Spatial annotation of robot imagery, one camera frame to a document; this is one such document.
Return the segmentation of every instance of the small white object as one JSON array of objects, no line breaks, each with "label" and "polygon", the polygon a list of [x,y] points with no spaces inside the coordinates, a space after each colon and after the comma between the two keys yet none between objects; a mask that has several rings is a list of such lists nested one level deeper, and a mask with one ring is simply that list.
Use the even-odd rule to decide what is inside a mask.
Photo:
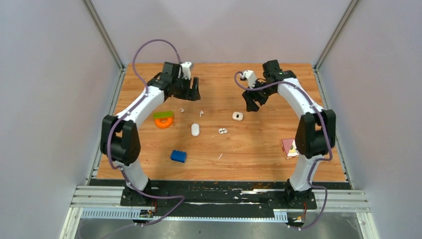
[{"label": "small white object", "polygon": [[240,76],[241,79],[246,79],[248,81],[248,86],[250,88],[254,88],[255,87],[255,83],[256,83],[256,75],[255,72],[251,71],[251,70],[247,70],[244,71],[242,73],[242,75]]},{"label": "small white object", "polygon": [[199,135],[199,124],[193,123],[191,126],[191,134],[192,136],[196,137]]},{"label": "small white object", "polygon": [[243,120],[243,114],[241,112],[233,112],[233,115],[231,117],[235,121],[242,121]]}]

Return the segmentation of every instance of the wood grain surface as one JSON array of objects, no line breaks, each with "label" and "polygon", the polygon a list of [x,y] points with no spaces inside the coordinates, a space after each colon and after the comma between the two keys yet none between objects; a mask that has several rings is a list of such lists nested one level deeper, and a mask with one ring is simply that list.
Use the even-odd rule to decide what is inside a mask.
[{"label": "wood grain surface", "polygon": [[[292,70],[302,87],[322,105],[310,64],[280,65],[283,70]],[[148,81],[161,72],[162,66],[136,64],[136,69]],[[257,77],[262,76],[262,64],[195,64],[192,76],[200,79],[201,100],[169,98],[159,106],[154,112],[173,111],[174,123],[170,128],[155,126],[152,114],[145,120],[139,129],[140,162],[150,179],[286,181],[293,174],[297,158],[285,158],[280,140],[295,137],[297,116],[278,95],[271,96],[259,112],[246,112],[243,90],[233,81],[234,73],[239,70],[253,70]],[[125,109],[142,90],[143,84],[130,65],[115,112]],[[243,121],[231,118],[234,111],[244,114]],[[193,123],[201,127],[198,137],[191,136]],[[222,127],[228,130],[227,134],[218,133]],[[187,152],[186,163],[170,160],[174,149]],[[315,181],[345,181],[337,151],[333,152],[333,161],[319,165]],[[97,178],[120,179],[122,176],[118,170],[111,169],[103,155]]]}]

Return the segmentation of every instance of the gray wall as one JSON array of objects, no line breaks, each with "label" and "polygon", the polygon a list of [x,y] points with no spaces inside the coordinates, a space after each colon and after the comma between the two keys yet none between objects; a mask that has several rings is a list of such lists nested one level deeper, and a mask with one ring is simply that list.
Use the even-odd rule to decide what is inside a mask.
[{"label": "gray wall", "polygon": [[382,239],[422,235],[422,1],[362,0],[321,70]]},{"label": "gray wall", "polygon": [[80,0],[2,1],[0,32],[1,238],[55,239],[117,67]]},{"label": "gray wall", "polygon": [[[350,0],[93,0],[125,63],[154,38],[194,62],[316,63]],[[175,60],[156,43],[139,62]]]}]

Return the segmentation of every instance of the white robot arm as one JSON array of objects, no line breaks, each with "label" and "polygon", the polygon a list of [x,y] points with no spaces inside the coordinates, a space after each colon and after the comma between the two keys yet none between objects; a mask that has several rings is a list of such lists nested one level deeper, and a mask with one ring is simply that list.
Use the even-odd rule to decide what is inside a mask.
[{"label": "white robot arm", "polygon": [[158,73],[148,82],[148,94],[145,90],[126,109],[116,116],[106,116],[103,119],[101,134],[101,152],[107,152],[107,138],[111,127],[118,119],[124,117],[113,132],[111,139],[111,157],[115,165],[120,166],[126,177],[127,187],[133,187],[143,191],[149,182],[141,168],[138,156],[141,146],[138,136],[138,127],[157,108],[164,103],[168,97],[176,97],[182,100],[197,101],[201,98],[199,94],[199,79],[194,77],[191,88],[191,69],[193,64],[185,62],[182,64],[164,63],[163,72]]},{"label": "white robot arm", "polygon": [[[320,163],[317,159],[322,158],[323,155],[328,153],[322,131],[315,130],[315,124],[320,125],[320,122],[314,108],[318,110],[324,118],[324,124],[327,128],[331,147],[334,147],[335,142],[335,113],[332,110],[326,111],[312,100],[300,85],[295,74],[292,71],[282,71],[277,60],[264,63],[263,68],[264,77],[266,79],[265,82],[258,81],[255,73],[250,70],[242,73],[241,80],[247,81],[249,88],[251,89],[260,88],[279,81],[291,84],[274,84],[274,86],[263,89],[262,91],[245,91],[242,96],[246,101],[246,109],[247,111],[258,111],[259,107],[255,102],[263,105],[272,94],[278,93],[286,99],[300,119],[298,132],[295,138],[300,154],[295,171],[289,179],[289,186],[291,187],[292,192],[310,190],[311,186],[308,182],[312,182],[314,173]],[[308,178],[311,170],[313,171],[310,178]]]}]

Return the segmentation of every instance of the purple cable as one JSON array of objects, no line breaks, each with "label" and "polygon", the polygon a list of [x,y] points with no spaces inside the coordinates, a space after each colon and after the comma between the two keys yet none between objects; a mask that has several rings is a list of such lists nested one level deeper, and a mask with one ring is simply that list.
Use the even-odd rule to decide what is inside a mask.
[{"label": "purple cable", "polygon": [[[146,45],[148,45],[149,43],[152,43],[152,42],[156,42],[156,41],[162,41],[162,42],[165,42],[165,43],[167,43],[167,44],[169,44],[172,48],[173,48],[173,50],[175,51],[175,53],[176,53],[176,56],[177,56],[177,60],[179,61],[179,63],[181,63],[182,62],[182,60],[180,59],[180,55],[179,55],[179,53],[178,53],[178,51],[177,51],[177,49],[176,49],[176,47],[171,43],[171,42],[169,42],[169,41],[167,41],[167,40],[164,40],[164,39],[153,39],[153,40],[150,40],[150,41],[147,41],[147,42],[145,42],[137,51],[136,51],[136,53],[135,53],[135,56],[133,57],[133,60],[132,60],[132,67],[133,67],[133,71],[134,71],[134,73],[135,73],[135,75],[142,81],[142,83],[144,84],[144,86],[145,86],[145,94],[138,100],[138,102],[136,102],[127,112],[131,112],[135,107],[137,107],[147,96],[148,96],[148,85],[147,85],[147,83],[146,83],[146,81],[139,75],[139,73],[137,72],[137,70],[136,70],[136,68],[135,68],[135,61],[136,61],[136,58],[138,57],[138,54],[139,54],[139,52],[146,46]],[[127,116],[127,112],[125,113],[125,114],[123,114],[119,119],[117,119],[117,121],[116,121],[116,123],[114,123],[113,124],[113,126],[111,127],[111,130],[110,130],[110,133],[108,134],[108,139],[107,139],[107,158],[108,158],[108,162],[110,163],[110,166],[111,166],[111,168],[112,169],[122,169],[122,167],[120,167],[120,166],[115,166],[114,164],[113,164],[113,160],[112,160],[112,158],[111,158],[111,138],[112,138],[112,136],[113,136],[113,133],[114,133],[114,131],[115,131],[115,129],[116,129],[116,127],[117,127],[117,125]],[[132,226],[135,226],[135,225],[141,225],[142,227],[143,226],[148,226],[148,225],[153,225],[153,224],[156,224],[156,223],[158,223],[158,222],[160,222],[160,221],[162,221],[164,218],[166,218],[167,216],[169,216],[178,206],[180,206],[181,204],[182,204],[182,202],[184,201],[184,199],[185,199],[185,196],[183,196],[183,195],[178,195],[178,196],[168,196],[168,197],[159,197],[159,196],[152,196],[152,195],[148,195],[148,194],[146,194],[146,193],[144,193],[144,192],[142,192],[141,190],[139,190],[138,188],[136,188],[130,181],[129,181],[129,179],[127,178],[127,176],[126,176],[126,174],[124,173],[124,171],[122,170],[121,171],[121,173],[122,173],[122,175],[123,175],[123,178],[125,179],[125,181],[126,181],[126,183],[127,184],[129,184],[136,192],[138,192],[139,194],[141,194],[141,195],[143,195],[143,196],[145,196],[145,197],[148,197],[148,198],[153,198],[153,199],[176,199],[176,198],[180,198],[180,202],[178,202],[170,211],[168,211],[166,214],[164,214],[162,217],[160,217],[159,219],[157,219],[157,220],[154,220],[154,221],[152,221],[152,222],[149,222],[149,223],[144,223],[144,224],[129,224],[129,225],[126,225],[126,226],[123,226],[123,227],[121,227],[121,228],[119,228],[119,229],[117,229],[117,230],[115,230],[114,232],[112,232],[112,233],[110,233],[110,234],[108,234],[108,235],[106,235],[106,236],[104,236],[104,237],[102,237],[101,239],[105,239],[105,238],[108,238],[109,236],[111,236],[112,234],[114,234],[114,233],[116,233],[116,232],[118,232],[118,231],[120,231],[120,230],[122,230],[122,229],[125,229],[125,228],[128,228],[128,227],[132,227]],[[81,234],[80,234],[80,228],[78,229],[78,237],[80,238],[80,239],[82,239],[81,238]]]},{"label": "purple cable", "polygon": [[319,221],[319,219],[321,218],[321,215],[322,215],[322,213],[324,212],[325,205],[327,204],[327,199],[328,199],[328,190],[327,190],[327,188],[326,188],[326,187],[324,187],[324,186],[316,186],[316,185],[312,185],[312,183],[311,183],[311,176],[312,176],[312,172],[314,171],[315,167],[317,166],[317,162],[319,162],[319,161],[331,161],[331,160],[332,160],[332,150],[331,150],[331,145],[330,145],[330,143],[329,143],[329,139],[328,139],[327,129],[325,128],[324,119],[322,118],[321,113],[320,113],[320,112],[317,110],[317,108],[314,106],[314,104],[313,104],[312,100],[310,99],[310,97],[306,94],[306,92],[305,92],[304,90],[302,90],[302,88],[298,87],[297,85],[295,85],[295,84],[293,84],[293,83],[290,83],[290,82],[286,82],[286,81],[278,81],[278,82],[274,82],[274,83],[268,84],[268,85],[263,86],[263,87],[253,88],[253,89],[252,89],[252,88],[247,88],[247,87],[244,87],[243,85],[241,85],[241,84],[239,83],[239,81],[237,80],[237,75],[238,75],[238,74],[243,74],[243,73],[242,73],[241,71],[236,72],[236,73],[234,74],[234,82],[235,82],[235,83],[236,83],[236,84],[237,84],[240,88],[242,88],[242,89],[244,89],[244,90],[247,90],[247,91],[260,91],[260,90],[263,90],[263,89],[266,89],[266,88],[268,88],[268,87],[271,87],[271,86],[274,86],[274,85],[278,85],[278,84],[286,84],[286,85],[289,85],[289,86],[294,87],[296,90],[298,90],[300,93],[302,93],[302,95],[305,97],[305,99],[306,99],[306,100],[308,101],[308,103],[311,105],[312,109],[313,109],[313,110],[316,112],[316,114],[318,115],[319,121],[321,122],[322,132],[323,132],[323,134],[324,134],[325,142],[326,142],[326,144],[327,144],[328,153],[329,153],[329,158],[319,158],[319,159],[315,160],[315,162],[313,163],[313,165],[312,165],[312,167],[311,167],[311,170],[309,171],[309,174],[308,174],[308,176],[307,176],[307,182],[309,183],[309,185],[310,185],[312,188],[315,188],[315,189],[323,189],[323,190],[325,190],[324,203],[322,204],[322,207],[321,207],[321,212],[319,213],[318,217],[315,219],[315,221],[313,221],[313,222],[312,222],[311,224],[309,224],[308,226],[306,226],[306,227],[300,227],[300,229],[301,229],[301,230],[305,230],[305,229],[311,228],[311,227],[312,227],[312,226],[314,226],[314,225],[315,225],[315,224]]}]

